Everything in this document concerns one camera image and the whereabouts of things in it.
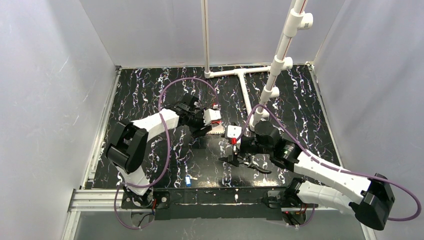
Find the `metal plate with red handle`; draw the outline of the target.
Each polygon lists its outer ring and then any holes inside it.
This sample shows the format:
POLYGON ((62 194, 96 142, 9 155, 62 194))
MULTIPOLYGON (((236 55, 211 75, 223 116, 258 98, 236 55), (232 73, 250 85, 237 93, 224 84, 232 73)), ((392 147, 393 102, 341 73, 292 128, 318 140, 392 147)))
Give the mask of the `metal plate with red handle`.
POLYGON ((222 135, 225 133, 225 128, 221 120, 213 121, 210 126, 211 129, 206 133, 206 135, 222 135))

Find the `blue key tag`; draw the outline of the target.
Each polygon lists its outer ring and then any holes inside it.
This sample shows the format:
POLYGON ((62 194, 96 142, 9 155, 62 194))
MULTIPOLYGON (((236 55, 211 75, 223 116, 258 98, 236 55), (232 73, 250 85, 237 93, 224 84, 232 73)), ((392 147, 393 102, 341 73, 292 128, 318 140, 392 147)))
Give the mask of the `blue key tag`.
POLYGON ((192 182, 191 182, 191 177, 190 177, 190 176, 186 176, 186 177, 185 177, 185 185, 186 185, 187 187, 191 187, 192 182))

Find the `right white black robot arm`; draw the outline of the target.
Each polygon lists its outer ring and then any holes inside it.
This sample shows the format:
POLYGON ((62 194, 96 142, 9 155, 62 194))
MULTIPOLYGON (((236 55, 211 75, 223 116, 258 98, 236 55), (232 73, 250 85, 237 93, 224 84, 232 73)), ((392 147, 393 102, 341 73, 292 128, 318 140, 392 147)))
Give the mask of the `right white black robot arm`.
POLYGON ((275 166, 321 183, 295 179, 282 196, 285 201, 330 207, 354 215, 360 223, 374 230, 385 228, 395 196, 384 175, 354 175, 308 150, 303 151, 270 121, 259 122, 251 136, 245 136, 240 126, 228 125, 223 137, 233 148, 232 156, 222 158, 227 163, 238 166, 239 157, 265 154, 275 166))

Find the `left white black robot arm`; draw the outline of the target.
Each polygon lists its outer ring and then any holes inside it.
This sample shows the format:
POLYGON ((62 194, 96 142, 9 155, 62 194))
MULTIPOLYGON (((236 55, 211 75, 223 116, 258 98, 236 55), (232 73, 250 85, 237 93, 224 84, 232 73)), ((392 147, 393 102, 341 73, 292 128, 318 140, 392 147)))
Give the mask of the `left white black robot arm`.
POLYGON ((193 137, 203 137, 220 123, 218 104, 200 108, 198 102, 199 98, 186 93, 158 113, 134 121, 121 120, 114 127, 105 157, 122 175, 124 192, 138 206, 146 208, 153 202, 153 187, 142 168, 148 142, 180 126, 188 126, 193 137))

